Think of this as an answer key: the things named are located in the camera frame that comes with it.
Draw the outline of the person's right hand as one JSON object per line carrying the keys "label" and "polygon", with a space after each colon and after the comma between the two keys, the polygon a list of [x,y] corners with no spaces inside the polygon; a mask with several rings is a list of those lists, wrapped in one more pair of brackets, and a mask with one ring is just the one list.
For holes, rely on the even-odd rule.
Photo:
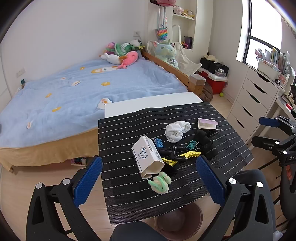
{"label": "person's right hand", "polygon": [[287,174],[287,179],[288,179],[288,181],[292,180],[292,170],[291,170],[290,165],[287,165],[287,166],[285,167],[285,170],[286,170],[286,174]]}

